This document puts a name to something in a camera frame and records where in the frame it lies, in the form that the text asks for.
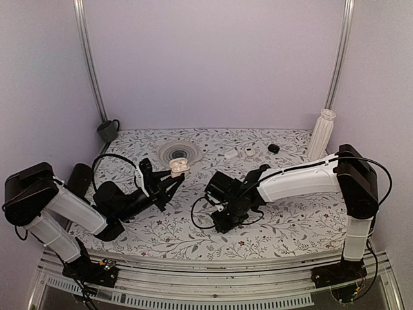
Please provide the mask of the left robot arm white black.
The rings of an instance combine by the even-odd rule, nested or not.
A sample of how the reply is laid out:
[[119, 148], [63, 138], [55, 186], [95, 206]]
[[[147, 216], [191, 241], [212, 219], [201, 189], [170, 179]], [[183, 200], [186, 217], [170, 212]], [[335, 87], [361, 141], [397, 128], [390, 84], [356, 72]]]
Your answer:
[[69, 235], [51, 216], [52, 212], [80, 225], [97, 239], [110, 242], [120, 236], [124, 223], [155, 205], [164, 211], [179, 186], [184, 172], [154, 172], [149, 159], [136, 167], [137, 189], [125, 194], [114, 182], [102, 183], [93, 196], [85, 197], [92, 169], [77, 164], [68, 181], [56, 178], [47, 162], [15, 173], [5, 180], [3, 212], [14, 227], [23, 227], [63, 261], [63, 276], [79, 282], [114, 287], [119, 269], [110, 259], [98, 263], [79, 238]]

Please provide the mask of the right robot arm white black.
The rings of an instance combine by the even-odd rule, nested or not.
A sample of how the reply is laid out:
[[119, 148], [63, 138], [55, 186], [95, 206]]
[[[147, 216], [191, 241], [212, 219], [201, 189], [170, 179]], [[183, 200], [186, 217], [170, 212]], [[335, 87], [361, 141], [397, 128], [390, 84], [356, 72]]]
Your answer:
[[261, 165], [242, 181], [216, 172], [204, 198], [222, 207], [211, 217], [216, 231], [227, 233], [248, 218], [248, 211], [282, 198], [318, 192], [340, 192], [348, 220], [340, 261], [314, 268], [312, 281], [321, 288], [366, 277], [363, 256], [379, 209], [378, 181], [368, 161], [349, 144], [322, 160], [303, 165], [282, 170]]

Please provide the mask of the white earbuds charging case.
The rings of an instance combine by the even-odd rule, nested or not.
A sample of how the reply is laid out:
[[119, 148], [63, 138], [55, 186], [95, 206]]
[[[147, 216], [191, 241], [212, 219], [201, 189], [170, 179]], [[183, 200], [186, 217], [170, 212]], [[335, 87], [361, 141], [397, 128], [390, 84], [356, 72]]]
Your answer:
[[172, 178], [176, 178], [182, 174], [187, 176], [190, 172], [190, 166], [186, 158], [175, 158], [169, 163], [170, 174]]

